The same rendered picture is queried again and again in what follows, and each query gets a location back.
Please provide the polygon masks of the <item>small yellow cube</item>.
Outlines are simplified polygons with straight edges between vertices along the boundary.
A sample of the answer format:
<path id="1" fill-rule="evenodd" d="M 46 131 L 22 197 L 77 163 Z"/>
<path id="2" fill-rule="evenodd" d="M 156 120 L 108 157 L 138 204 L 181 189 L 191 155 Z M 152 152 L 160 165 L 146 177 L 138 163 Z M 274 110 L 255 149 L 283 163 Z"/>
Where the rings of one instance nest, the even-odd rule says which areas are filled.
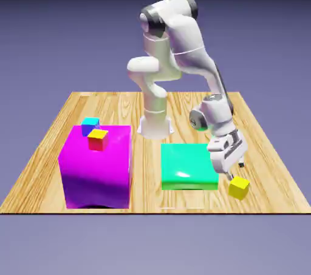
<path id="1" fill-rule="evenodd" d="M 235 176 L 229 183 L 228 195 L 243 200 L 249 191 L 250 182 L 242 177 Z"/>

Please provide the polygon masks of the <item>small red cube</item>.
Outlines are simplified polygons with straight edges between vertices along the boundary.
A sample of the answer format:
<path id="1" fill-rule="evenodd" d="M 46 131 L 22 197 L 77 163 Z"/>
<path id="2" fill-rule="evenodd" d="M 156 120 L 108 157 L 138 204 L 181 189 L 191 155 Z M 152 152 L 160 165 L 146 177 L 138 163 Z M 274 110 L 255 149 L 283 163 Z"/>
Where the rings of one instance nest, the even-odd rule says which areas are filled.
<path id="1" fill-rule="evenodd" d="M 88 148 L 92 151 L 104 151 L 108 145 L 108 131 L 93 129 L 87 136 Z"/>

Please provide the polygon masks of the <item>large magenta box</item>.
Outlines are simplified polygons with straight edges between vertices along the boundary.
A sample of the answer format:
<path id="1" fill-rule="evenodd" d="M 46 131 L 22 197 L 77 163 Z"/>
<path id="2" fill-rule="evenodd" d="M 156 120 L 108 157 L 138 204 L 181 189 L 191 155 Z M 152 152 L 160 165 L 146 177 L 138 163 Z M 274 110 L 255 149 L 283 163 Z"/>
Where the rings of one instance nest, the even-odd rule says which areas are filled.
<path id="1" fill-rule="evenodd" d="M 92 151 L 81 126 L 72 127 L 58 156 L 68 209 L 129 208 L 132 182 L 132 129 L 129 125 L 101 126 L 108 145 Z"/>

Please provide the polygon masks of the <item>large green box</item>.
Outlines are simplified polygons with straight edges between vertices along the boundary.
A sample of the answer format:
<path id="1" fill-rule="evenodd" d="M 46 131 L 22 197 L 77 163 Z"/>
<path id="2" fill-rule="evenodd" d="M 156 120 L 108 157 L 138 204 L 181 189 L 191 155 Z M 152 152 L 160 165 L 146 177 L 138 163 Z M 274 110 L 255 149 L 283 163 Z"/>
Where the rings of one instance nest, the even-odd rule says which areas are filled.
<path id="1" fill-rule="evenodd" d="M 217 190 L 215 172 L 206 143 L 161 144 L 163 190 Z"/>

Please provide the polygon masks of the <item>small blue cube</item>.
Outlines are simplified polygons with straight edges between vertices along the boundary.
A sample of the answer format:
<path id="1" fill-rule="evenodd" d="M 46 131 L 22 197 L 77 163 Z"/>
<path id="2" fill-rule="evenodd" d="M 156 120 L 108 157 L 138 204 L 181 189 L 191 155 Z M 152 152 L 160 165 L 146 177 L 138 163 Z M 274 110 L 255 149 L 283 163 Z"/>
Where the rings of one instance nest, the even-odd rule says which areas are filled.
<path id="1" fill-rule="evenodd" d="M 93 129 L 100 128 L 100 119 L 98 117 L 85 117 L 81 123 L 82 136 L 87 137 Z"/>

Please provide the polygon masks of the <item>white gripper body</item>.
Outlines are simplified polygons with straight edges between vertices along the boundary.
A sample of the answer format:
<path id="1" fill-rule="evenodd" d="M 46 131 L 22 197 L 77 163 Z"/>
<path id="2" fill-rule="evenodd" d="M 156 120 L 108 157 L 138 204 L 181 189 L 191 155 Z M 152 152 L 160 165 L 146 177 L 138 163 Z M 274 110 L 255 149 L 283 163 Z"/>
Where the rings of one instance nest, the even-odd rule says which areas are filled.
<path id="1" fill-rule="evenodd" d="M 235 142 L 233 137 L 212 137 L 210 159 L 214 170 L 219 174 L 229 174 L 230 168 L 243 159 L 247 148 L 244 137 L 239 137 Z"/>

